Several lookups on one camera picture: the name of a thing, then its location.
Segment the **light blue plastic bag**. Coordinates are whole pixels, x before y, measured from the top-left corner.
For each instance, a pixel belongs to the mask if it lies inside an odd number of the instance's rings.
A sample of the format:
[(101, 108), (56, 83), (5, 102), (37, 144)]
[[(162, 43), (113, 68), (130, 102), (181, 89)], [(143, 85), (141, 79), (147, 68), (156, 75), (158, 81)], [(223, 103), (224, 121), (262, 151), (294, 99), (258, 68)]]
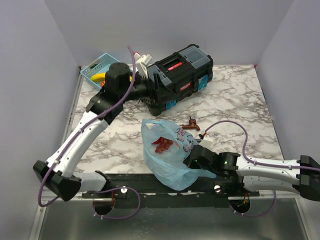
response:
[[(199, 177), (214, 179), (216, 174), (204, 169), (192, 169), (184, 164), (198, 143), (193, 135), (175, 122), (144, 118), (141, 123), (143, 159), (148, 169), (165, 186), (182, 191), (190, 187)], [(153, 144), (159, 138), (173, 141), (163, 153), (156, 153)]]

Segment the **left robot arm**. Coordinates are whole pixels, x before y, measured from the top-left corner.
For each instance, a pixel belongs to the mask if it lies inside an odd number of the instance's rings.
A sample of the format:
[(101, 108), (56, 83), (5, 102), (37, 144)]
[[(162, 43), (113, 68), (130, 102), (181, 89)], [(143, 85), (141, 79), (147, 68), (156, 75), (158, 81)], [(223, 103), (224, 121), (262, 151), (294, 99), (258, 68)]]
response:
[(47, 160), (38, 160), (33, 171), (57, 198), (67, 202), (77, 193), (95, 192), (104, 198), (110, 194), (109, 177), (96, 170), (84, 176), (74, 172), (82, 156), (130, 100), (148, 100), (152, 105), (163, 103), (169, 91), (161, 80), (161, 72), (150, 66), (146, 71), (130, 70), (122, 62), (113, 63), (105, 73), (105, 84), (93, 96), (77, 127), (61, 147)]

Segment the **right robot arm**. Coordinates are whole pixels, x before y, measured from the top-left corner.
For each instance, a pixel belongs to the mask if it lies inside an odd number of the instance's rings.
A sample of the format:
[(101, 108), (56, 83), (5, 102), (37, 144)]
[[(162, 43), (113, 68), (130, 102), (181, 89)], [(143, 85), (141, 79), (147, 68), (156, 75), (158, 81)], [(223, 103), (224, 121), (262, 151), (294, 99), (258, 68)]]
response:
[(184, 164), (231, 179), (230, 191), (236, 196), (247, 191), (269, 190), (297, 193), (310, 201), (320, 200), (320, 165), (307, 155), (301, 155), (298, 160), (271, 160), (235, 152), (215, 153), (197, 145)]

